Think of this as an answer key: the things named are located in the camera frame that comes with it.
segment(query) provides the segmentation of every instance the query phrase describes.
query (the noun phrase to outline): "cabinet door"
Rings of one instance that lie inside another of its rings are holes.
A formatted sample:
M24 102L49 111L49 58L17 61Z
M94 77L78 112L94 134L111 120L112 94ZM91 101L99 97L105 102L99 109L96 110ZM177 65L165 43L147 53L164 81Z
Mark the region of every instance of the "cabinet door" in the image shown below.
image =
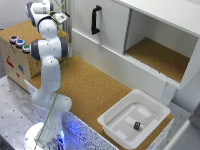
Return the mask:
M99 33L92 35L92 11L96 6L96 27ZM73 29L94 40L102 46L122 54L130 10L113 0L74 0Z

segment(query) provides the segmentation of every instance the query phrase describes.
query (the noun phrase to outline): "blue lid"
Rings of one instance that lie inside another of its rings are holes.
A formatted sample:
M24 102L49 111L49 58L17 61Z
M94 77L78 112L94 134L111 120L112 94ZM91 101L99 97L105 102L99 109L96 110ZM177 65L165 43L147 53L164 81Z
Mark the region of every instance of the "blue lid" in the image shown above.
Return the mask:
M17 40L17 43L24 43L24 40Z

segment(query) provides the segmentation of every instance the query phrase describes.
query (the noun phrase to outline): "white wall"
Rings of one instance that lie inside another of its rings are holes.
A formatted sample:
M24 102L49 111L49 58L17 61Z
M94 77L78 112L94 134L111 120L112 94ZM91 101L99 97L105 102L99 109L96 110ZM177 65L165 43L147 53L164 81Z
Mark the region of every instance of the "white wall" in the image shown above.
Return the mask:
M177 91L173 102L192 112L200 102L200 71L180 91Z
M38 0L0 0L0 29L5 29L15 24L28 20L25 5ZM55 0L51 0L54 8L58 8Z

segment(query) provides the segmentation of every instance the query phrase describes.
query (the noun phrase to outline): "cabinet shelf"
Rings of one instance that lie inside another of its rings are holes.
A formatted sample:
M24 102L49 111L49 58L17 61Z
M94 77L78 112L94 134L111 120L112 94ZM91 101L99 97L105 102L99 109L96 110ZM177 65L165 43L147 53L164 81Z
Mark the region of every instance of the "cabinet shelf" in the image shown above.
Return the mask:
M125 53L178 82L181 82L190 61L190 58L149 38L144 38Z

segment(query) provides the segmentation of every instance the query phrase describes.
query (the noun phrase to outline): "drawer handle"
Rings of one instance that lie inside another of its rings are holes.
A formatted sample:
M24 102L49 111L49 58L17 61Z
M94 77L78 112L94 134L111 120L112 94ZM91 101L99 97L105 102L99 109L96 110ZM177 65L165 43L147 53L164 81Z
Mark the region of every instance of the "drawer handle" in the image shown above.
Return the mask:
M96 12L99 10L101 10L101 7L97 5L96 8L94 8L92 11L92 28L91 28L91 30L92 30L93 35L100 32L100 30L96 28L96 19L97 19Z

